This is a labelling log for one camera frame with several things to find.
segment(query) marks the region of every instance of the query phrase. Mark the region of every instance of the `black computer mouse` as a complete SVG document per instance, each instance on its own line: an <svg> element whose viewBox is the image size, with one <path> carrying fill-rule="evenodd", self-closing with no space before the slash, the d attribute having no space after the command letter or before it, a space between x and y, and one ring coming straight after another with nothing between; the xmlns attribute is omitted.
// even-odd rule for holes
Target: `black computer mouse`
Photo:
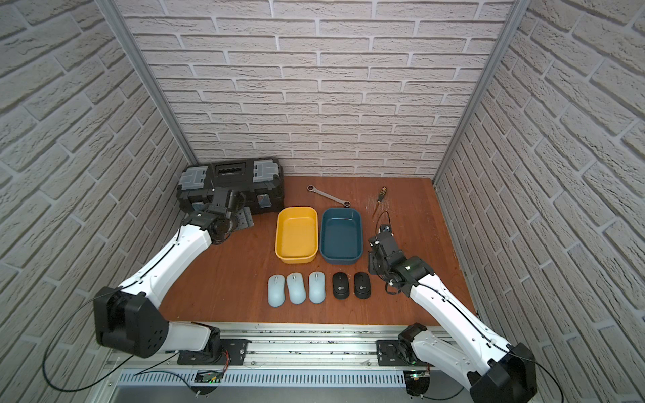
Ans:
<svg viewBox="0 0 645 403"><path fill-rule="evenodd" d="M347 274L339 271L332 277L333 296L337 299L345 299L350 296L350 280Z"/></svg>
<svg viewBox="0 0 645 403"><path fill-rule="evenodd" d="M372 294L370 276L364 271L360 271L354 275L354 294L360 299L370 298Z"/></svg>

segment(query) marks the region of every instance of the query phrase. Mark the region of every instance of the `light blue computer mouse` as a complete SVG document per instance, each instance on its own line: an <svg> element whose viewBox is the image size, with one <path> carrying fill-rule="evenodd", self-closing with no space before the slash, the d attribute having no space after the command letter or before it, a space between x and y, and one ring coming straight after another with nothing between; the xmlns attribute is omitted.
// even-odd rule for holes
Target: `light blue computer mouse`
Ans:
<svg viewBox="0 0 645 403"><path fill-rule="evenodd" d="M281 274L269 277L269 305L274 308L284 302L284 276Z"/></svg>
<svg viewBox="0 0 645 403"><path fill-rule="evenodd" d="M300 273L291 273L286 278L286 286L289 289L289 299L294 304L302 304L307 299L307 293L304 291L303 275Z"/></svg>
<svg viewBox="0 0 645 403"><path fill-rule="evenodd" d="M324 298L324 273L315 271L309 274L309 300L314 304L320 304Z"/></svg>

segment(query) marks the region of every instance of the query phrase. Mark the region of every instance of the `ratchet wrench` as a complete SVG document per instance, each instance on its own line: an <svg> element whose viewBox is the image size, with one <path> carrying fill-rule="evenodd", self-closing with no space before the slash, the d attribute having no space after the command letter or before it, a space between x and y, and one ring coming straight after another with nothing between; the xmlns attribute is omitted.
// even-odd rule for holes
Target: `ratchet wrench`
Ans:
<svg viewBox="0 0 645 403"><path fill-rule="evenodd" d="M345 206L345 207L349 207L349 206L351 206L351 205L352 205L352 204L351 204L350 202L348 202L347 200L340 200L340 199L338 199L337 197L334 197L334 196L332 196L332 195L328 195L328 194L327 194L327 193L325 193L325 192L321 192L320 190L316 189L313 185L309 185L309 186L307 186L307 190L308 190L309 192L318 193L320 196L325 196L327 199L331 199L331 200L333 200L333 201L339 202L339 203L341 203L341 204L342 204L343 206Z"/></svg>

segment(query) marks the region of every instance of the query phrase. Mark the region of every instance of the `black cable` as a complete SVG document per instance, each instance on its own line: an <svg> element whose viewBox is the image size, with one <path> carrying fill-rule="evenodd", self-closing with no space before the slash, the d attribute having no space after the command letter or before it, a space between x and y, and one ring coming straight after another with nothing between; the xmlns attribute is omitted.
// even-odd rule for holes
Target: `black cable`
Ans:
<svg viewBox="0 0 645 403"><path fill-rule="evenodd" d="M557 380L555 380L555 377L554 377L554 376L553 376L553 375L552 375L552 374L551 374L551 373L550 373L550 372L549 372L545 367L543 367L543 366L542 366L542 364L540 364L540 363L539 363L539 362L537 362L536 360L532 360L532 359L527 359L527 358L524 358L524 357L520 357L519 355L513 354L513 353L511 353L510 351L506 351L505 349L501 348L500 346L498 346L498 345L496 345L496 344L493 344L493 346L495 346L497 349L499 349L499 350L501 350L501 351L505 352L505 353L506 353L506 354L508 354L508 355L512 355L513 357L517 357L517 358L519 358L519 359L521 359L521 360L524 360L524 361L532 362L532 363L534 363L535 365L537 365L538 367L542 368L542 370L543 370L544 372L546 372L546 374L547 374L547 375L549 375L549 378L551 378L551 379L555 382L555 385L558 387L558 391L560 392L560 403L564 403L564 393L562 392L562 388L560 387L560 384L558 383L558 381L557 381Z"/></svg>
<svg viewBox="0 0 645 403"><path fill-rule="evenodd" d="M388 210L383 210L381 214L379 214L379 218L376 219L376 226L374 227L374 233L379 233L379 221L381 220L381 217L383 214L388 215L388 225L390 226L390 230L392 230L392 220L390 219L390 212Z"/></svg>
<svg viewBox="0 0 645 403"><path fill-rule="evenodd" d="M434 397L425 397L425 396L421 395L421 398L427 398L428 400L436 400L436 401L440 402L442 400L450 400L450 399L452 399L454 397L457 397L457 395L459 393L461 393L463 390L464 390L464 387L462 386L461 389L458 392L456 392L454 395L452 395L451 397L434 398Z"/></svg>
<svg viewBox="0 0 645 403"><path fill-rule="evenodd" d="M170 356L170 357L168 357L167 359L164 359L164 360L159 361L158 363L154 364L152 367L148 367L148 368L146 368L146 369L142 369L142 370L141 370L141 371L139 371L138 373L134 374L134 376L136 377L137 375L140 375L140 374L144 373L145 371L148 371L148 370L150 370L150 369L152 369L152 368L154 368L154 367L160 366L160 365L161 365L161 364L163 364L165 361L170 360L171 358L175 357L177 354L179 354L179 352L174 353L173 355L171 355L171 356Z"/></svg>
<svg viewBox="0 0 645 403"><path fill-rule="evenodd" d="M181 381L182 381L182 382L184 382L184 384L185 384L186 386L188 386L188 389L190 389L190 391L193 391L193 388L191 388L191 387L190 387L189 383L188 383L184 378L180 377L178 374L176 374L176 373L174 373L174 372L164 371L164 370L162 370L162 369L155 369L154 371L139 372L139 373L137 373L137 374L135 374L135 375L133 375L133 376L135 376L135 377L136 377L137 375L143 375L143 374L145 374L145 373L155 373L155 372L160 372L160 373L169 373L169 374L171 374L171 375L173 375L173 376L175 376L175 377L177 377L177 378L181 379Z"/></svg>
<svg viewBox="0 0 645 403"><path fill-rule="evenodd" d="M390 286L390 285L388 284L388 282L387 282L387 280L386 280L386 281L385 281L385 292L386 292L386 293L388 293L388 294L390 294L390 295L396 295L396 294L398 294L398 293L400 293L400 292L401 292L401 289L398 289L398 290L397 290L397 292L388 291L388 286Z"/></svg>
<svg viewBox="0 0 645 403"><path fill-rule="evenodd" d="M412 284L412 283L410 283L410 282L403 282L403 283L404 283L404 284L411 284L412 286L414 286L414 284ZM479 333L479 334L480 334L484 339L486 339L486 340L487 340L487 341L488 341L492 346L495 346L497 349L501 350L502 352L504 352L504 353L506 353L506 354L508 354L508 355L512 355L513 357L517 357L517 358L519 358L519 359L521 359L521 360L525 360L525 361L532 362L532 363L534 363L535 365L537 365L538 367L540 367L544 372L546 372L546 374L547 374L547 375L549 375L549 378L551 378L551 379L555 382L555 385L558 387L558 390L560 391L560 403L564 403L564 393L562 392L562 388L560 387L560 384L559 384L559 383L558 383L558 381L555 379L555 377L554 377L554 376L553 376L553 375L552 375L552 374L551 374L551 373L550 373L550 372L549 372L545 367L543 367L543 366L542 366L542 364L540 364L539 362L537 362L537 361L535 361L535 360L527 359L527 358L525 358L525 357L520 357L519 355L515 355L515 354L511 353L510 351L506 351L505 349L503 349L503 348L501 348L500 346L496 345L495 343L491 342L491 339L489 339L488 337L486 337L486 336L485 336L485 334L484 334L484 333L482 333L482 331L481 331L481 330L479 330L479 328L478 328L477 326L475 326L475 324L474 324L474 323L473 323L473 322L472 322L472 321L471 321L471 320L466 316L466 314L465 314L465 313L463 313L463 312L462 312L462 311L461 311L461 310L460 310L460 309L459 309L455 304L453 304L451 300L446 299L446 297L445 297L442 293L440 293L439 291L435 290L434 288L432 288L432 287L430 287L430 286L427 286L427 285L425 285L425 284L421 284L421 283L419 283L419 285L420 285L420 286L424 286L425 288L429 288L429 289L431 289L432 291L434 291L434 292L436 292L437 294L439 294L443 300L445 300L445 301L446 301L446 302L448 302L450 305L452 305L452 306L457 310L457 312L459 312L459 313L460 313L460 314L461 314L461 315L462 315L462 316L463 316L463 317L468 321L468 323L470 323L470 325L473 327L473 329L477 330L477 333Z"/></svg>
<svg viewBox="0 0 645 403"><path fill-rule="evenodd" d="M443 294L442 294L442 293L440 293L439 291L437 291L437 290L435 290L434 288L432 288L432 287L430 287L430 286L427 286L427 285L425 285L425 284L421 284L421 283L419 283L419 285L420 285L420 286L423 286L423 287L425 287L425 288L428 288L428 289L430 289L430 290L432 290L432 291L434 291L434 292L436 292L436 293L441 297L441 299L442 299L442 300L444 300L444 301L446 301L448 304L452 305L452 307L453 307L453 308L455 308L455 309L457 310L457 312L459 312L459 313L461 314L461 316L463 316L463 317L464 317L464 319L466 319L466 320L468 321L468 323L470 323L470 325L473 327L473 329L477 330L477 333L479 333L479 334L481 335L481 337L483 337L484 339L486 339L486 341L488 341L488 342L490 342L490 341L491 341L491 339L489 339L488 337L486 337L486 335L485 335L481 330L479 330L479 328L478 328L477 326L475 326L475 324L470 320L470 318L468 318L468 316L466 316L466 314L465 314L465 313L463 313L463 312L462 312L462 311L461 311L461 310L460 310L460 309L459 309L455 304L453 304L453 303L452 303L452 301L451 301L450 299L447 299L445 295L443 295Z"/></svg>
<svg viewBox="0 0 645 403"><path fill-rule="evenodd" d="M125 290L127 287L132 287L134 284L137 284L137 282L133 282L133 283L132 283L132 284L130 284L129 286L125 286L125 287L122 287L122 288L117 288L117 290L116 290L116 291ZM79 307L78 307L78 309L76 309L76 310L75 310L75 311L74 311L74 312L73 312L73 313L72 313L72 314L71 314L71 315L70 315L70 316L69 316L69 317L68 317L68 318L63 322L63 324L61 325L61 327L60 327L60 328L58 328L58 330L56 331L56 333L54 333L54 337L52 337L51 341L50 341L50 342L49 342L49 344L47 345L47 348L45 349L45 353L43 354L43 362L42 362L42 364L41 364L41 369L42 369L42 372L43 372L43 378L45 378L45 382L46 382L46 383L47 383L51 388L54 388L54 389L58 390L59 392L78 392L78 391L82 391L82 390L85 390L85 389L91 388L92 386L94 386L94 385L96 385L96 384L100 383L101 381L103 381L105 378L109 377L109 376L110 376L114 371L116 371L117 369L119 369L123 364L125 364L125 363L126 363L126 362L128 362L132 357L134 357L133 355L130 355L127 359L125 359L122 363L120 363L116 368L114 368L113 370L111 370L110 372L108 372L108 373L107 373L103 378L101 378L101 379L97 380L97 381L96 381L96 382L94 382L93 384L90 384L90 385L87 385L87 386L83 386L82 388L76 388L76 389L65 389L65 388L60 388L59 386L54 385L54 384L52 383L52 381L47 377L47 372L46 372L46 370L45 370L45 362L47 361L47 358L49 358L49 356L51 355L51 351L50 351L50 349L52 348L52 344L53 344L53 343L54 343L54 341L56 340L56 336L58 336L58 334L61 332L61 330L63 330L63 328L64 328L64 327L65 327L65 326L70 322L70 320L71 320L72 318L74 318L74 315L76 315L76 314L78 313L78 311L80 311L80 310L81 310L81 308L83 308L84 306L86 306L86 305L87 305L87 304L89 304L90 302L93 302L93 301L94 301L94 300L96 300L96 299L103 298L103 297L106 297L106 296L108 296L108 295L112 295L113 293L115 293L115 291L110 291L109 293L105 293L105 294L98 295L98 296L96 296L96 297L94 297L94 298L90 299L89 301L85 302L83 305L79 306Z"/></svg>

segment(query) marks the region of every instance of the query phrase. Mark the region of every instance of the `wooden table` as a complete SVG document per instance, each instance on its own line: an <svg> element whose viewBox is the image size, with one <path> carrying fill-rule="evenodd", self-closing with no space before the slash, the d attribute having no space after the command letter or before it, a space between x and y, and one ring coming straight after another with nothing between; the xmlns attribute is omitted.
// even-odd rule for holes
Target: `wooden table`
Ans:
<svg viewBox="0 0 645 403"><path fill-rule="evenodd" d="M275 255L278 213L254 215L255 226L235 232L222 245L211 246L196 258L172 286L161 304L167 320L195 322L278 322L309 324L382 324L428 326L437 321L403 293L385 293L385 283L370 275L372 296L353 295L353 276L367 272L368 239L374 235L375 221L383 208L390 212L392 233L407 257L418 255L434 268L450 291L471 311L473 304L448 235L437 196L429 179L358 177L285 177L285 207L311 206L320 219L325 209L339 207L334 201L306 190L307 185L349 200L361 213L364 252L350 266L328 264L318 253L311 263L285 264ZM388 194L376 216L372 211L381 187ZM308 277L313 271L326 276L326 299L313 304L309 298L300 305L286 301L278 308L267 303L270 276L298 271ZM344 300L334 298L332 275L347 273L352 294Z"/></svg>

